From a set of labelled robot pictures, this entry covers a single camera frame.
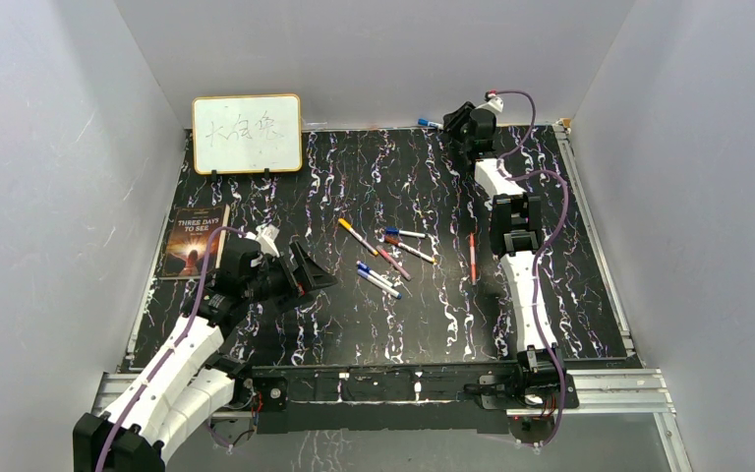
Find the pink translucent pen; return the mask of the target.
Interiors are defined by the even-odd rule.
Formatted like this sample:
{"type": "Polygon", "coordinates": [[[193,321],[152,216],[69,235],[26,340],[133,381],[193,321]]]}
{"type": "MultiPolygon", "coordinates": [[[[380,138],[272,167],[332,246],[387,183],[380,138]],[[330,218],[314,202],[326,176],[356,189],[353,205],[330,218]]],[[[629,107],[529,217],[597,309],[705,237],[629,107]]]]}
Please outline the pink translucent pen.
{"type": "Polygon", "coordinates": [[[412,279],[411,274],[386,249],[382,246],[376,246],[376,250],[405,280],[410,281],[412,279]]]}

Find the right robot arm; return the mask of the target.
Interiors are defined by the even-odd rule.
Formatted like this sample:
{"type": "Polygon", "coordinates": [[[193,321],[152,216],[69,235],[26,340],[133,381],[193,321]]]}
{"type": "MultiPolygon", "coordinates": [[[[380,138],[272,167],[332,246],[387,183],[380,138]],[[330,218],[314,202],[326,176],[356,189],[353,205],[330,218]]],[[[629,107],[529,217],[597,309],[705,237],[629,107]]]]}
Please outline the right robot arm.
{"type": "Polygon", "coordinates": [[[515,176],[506,169],[509,154],[494,153],[503,108],[501,93],[490,90],[481,103],[467,101],[444,115],[441,125],[453,146],[458,172],[479,186],[491,205],[490,248],[508,282],[518,323],[516,373],[505,381],[472,384],[469,391],[482,401],[512,401],[538,408],[549,417],[565,408],[569,385],[545,309],[540,262],[565,225],[570,194],[565,179],[552,170],[515,176]],[[562,191],[559,220],[550,234],[543,229],[541,198],[523,186],[539,176],[554,181],[562,191]]]}

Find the orange red pen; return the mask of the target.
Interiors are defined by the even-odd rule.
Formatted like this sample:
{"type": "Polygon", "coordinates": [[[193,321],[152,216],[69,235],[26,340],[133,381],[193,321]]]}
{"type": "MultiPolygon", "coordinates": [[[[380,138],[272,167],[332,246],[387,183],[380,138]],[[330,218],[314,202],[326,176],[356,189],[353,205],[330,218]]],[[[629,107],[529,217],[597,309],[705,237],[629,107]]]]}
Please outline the orange red pen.
{"type": "Polygon", "coordinates": [[[477,256],[476,256],[476,238],[475,238],[475,234],[472,232],[469,235],[469,264],[470,264],[471,284],[475,286],[478,280],[478,270],[477,270],[477,256]]]}

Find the blue capped whiteboard marker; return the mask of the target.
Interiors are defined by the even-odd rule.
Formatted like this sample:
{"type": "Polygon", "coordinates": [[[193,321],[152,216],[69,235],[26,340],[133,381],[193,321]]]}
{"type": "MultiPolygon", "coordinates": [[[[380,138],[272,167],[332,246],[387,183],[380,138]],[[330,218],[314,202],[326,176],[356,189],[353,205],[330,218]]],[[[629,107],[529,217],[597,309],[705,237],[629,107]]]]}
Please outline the blue capped whiteboard marker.
{"type": "Polygon", "coordinates": [[[441,123],[434,122],[434,121],[427,120],[427,119],[423,119],[423,118],[421,118],[421,119],[419,119],[417,121],[417,125],[421,126],[421,127],[426,127],[426,128],[435,128],[435,129],[439,129],[439,130],[443,129],[443,125],[441,123]]]}

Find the light blue capped marker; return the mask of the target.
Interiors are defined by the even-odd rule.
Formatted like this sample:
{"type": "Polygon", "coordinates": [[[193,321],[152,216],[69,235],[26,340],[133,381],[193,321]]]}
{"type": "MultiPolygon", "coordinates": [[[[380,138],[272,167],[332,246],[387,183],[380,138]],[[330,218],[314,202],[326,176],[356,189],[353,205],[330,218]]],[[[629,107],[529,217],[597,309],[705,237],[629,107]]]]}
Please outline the light blue capped marker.
{"type": "Polygon", "coordinates": [[[402,294],[400,292],[398,292],[397,290],[395,290],[390,285],[388,285],[388,284],[380,281],[373,274],[371,274],[369,272],[366,272],[366,271],[364,271],[362,269],[358,269],[357,272],[358,272],[358,274],[362,278],[368,280],[369,283],[371,283],[372,285],[376,286],[377,288],[379,288],[380,290],[382,290],[384,293],[388,294],[392,298],[397,299],[397,300],[400,300],[402,298],[402,294]]]}

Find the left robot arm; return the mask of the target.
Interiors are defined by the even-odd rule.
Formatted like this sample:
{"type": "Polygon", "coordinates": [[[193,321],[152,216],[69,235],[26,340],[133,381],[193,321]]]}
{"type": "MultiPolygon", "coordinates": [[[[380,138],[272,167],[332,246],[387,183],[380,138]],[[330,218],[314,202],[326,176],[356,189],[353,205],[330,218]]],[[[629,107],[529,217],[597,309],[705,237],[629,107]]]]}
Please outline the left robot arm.
{"type": "Polygon", "coordinates": [[[221,358],[224,340],[252,306],[292,310],[337,284],[298,242],[278,253],[262,235],[238,233],[219,267],[145,369],[101,413],[84,414],[73,435],[77,471],[163,471],[179,446],[218,409],[242,409],[257,392],[248,368],[221,358]]]}

